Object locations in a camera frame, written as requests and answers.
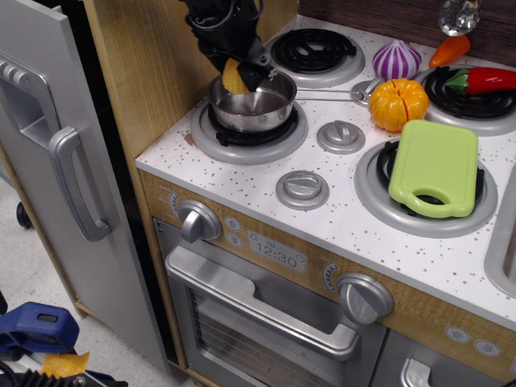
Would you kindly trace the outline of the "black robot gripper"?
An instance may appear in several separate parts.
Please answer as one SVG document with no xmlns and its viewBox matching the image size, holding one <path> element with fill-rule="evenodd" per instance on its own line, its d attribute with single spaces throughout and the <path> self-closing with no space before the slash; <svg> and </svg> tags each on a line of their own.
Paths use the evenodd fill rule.
<svg viewBox="0 0 516 387">
<path fill-rule="evenodd" d="M 263 11 L 263 7 L 190 7 L 187 14 L 201 53 L 218 71 L 229 58 L 242 62 L 237 71 L 250 92 L 277 73 L 257 34 Z"/>
</svg>

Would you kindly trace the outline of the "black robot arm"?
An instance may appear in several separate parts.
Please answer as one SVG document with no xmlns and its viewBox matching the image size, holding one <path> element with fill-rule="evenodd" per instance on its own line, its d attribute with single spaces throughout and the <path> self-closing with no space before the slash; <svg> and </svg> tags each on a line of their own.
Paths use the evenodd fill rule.
<svg viewBox="0 0 516 387">
<path fill-rule="evenodd" d="M 257 34 L 262 1 L 187 1 L 185 21 L 200 52 L 221 73 L 223 87 L 234 94 L 255 92 L 276 70 Z"/>
</svg>

